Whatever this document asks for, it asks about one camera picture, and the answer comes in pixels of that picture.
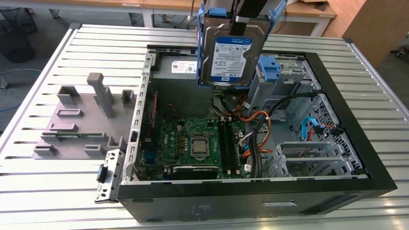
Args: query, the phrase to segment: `gray carpet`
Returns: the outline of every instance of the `gray carpet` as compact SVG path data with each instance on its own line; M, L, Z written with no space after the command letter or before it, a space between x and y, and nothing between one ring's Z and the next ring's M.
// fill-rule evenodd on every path
M45 9L33 9L33 12L33 19L39 31L31 34L28 38L36 51L36 57L29 62L13 64L0 55L0 73L19 68L43 69L71 23L121 26L131 26L133 24L136 26L143 26L143 18L139 14L129 15L128 13L115 12L61 10L60 18L53 19ZM155 25L161 28L175 28L175 26L177 28L187 28L187 20L184 19L184 16L179 15L173 17L169 15L169 22L163 23L160 15L156 15ZM385 58L378 72L404 104L409 106L409 61L397 59L393 54L390 54ZM3 77L11 85L8 91L0 90L0 110L21 103L36 81L36 76L24 71L5 74ZM0 131L5 129L15 112L16 109L0 112Z

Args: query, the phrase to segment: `aluminum slotted table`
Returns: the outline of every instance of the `aluminum slotted table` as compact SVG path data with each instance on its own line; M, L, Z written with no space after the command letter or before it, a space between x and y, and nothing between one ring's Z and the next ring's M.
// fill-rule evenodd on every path
M196 45L196 32L83 25L69 29L0 138L0 228L95 229L406 229L409 228L409 112L356 46L343 39L273 35L265 49L316 52L398 189L321 216L137 223L121 204L93 203L97 160L33 160L61 85L92 92L89 72L112 93L139 92L148 44Z

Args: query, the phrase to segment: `hard disk drive label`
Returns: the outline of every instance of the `hard disk drive label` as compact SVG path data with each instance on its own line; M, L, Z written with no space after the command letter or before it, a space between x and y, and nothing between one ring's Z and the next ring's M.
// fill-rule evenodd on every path
M241 78L247 62L243 54L251 46L249 38L219 37L216 39L211 72L215 81L232 82Z

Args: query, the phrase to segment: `ram slot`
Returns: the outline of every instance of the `ram slot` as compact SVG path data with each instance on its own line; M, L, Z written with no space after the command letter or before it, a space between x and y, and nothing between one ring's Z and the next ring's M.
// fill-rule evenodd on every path
M237 164L237 154L236 154L236 145L235 145L235 134L232 129L232 122L227 121L224 125L224 134L225 134L225 145L227 145L227 153L229 158L229 169L232 174L236 174L239 170Z
M231 169L228 150L227 150L227 141L225 141L225 121L220 120L217 122L217 131L219 131L219 148L221 156L221 169L223 173L227 173Z
M227 174L236 173L239 170L235 136L232 122L227 120L219 121L219 142L221 154L221 168Z

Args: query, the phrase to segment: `sticker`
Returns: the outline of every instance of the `sticker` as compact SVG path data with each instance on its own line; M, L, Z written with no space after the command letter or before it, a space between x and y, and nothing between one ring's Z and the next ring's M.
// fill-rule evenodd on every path
M241 78L247 59L243 54L251 49L252 40L240 37L219 37L215 43L213 81L237 81Z
M252 166L249 164L244 165L244 171L252 172Z
M249 104L249 103L247 103L247 102L243 102L243 106L244 106L244 107L247 107L247 109L249 109L251 104Z
M173 61L172 73L196 73L197 61Z
M133 6L133 7L140 7L140 4L128 4L128 3L123 3L123 6Z

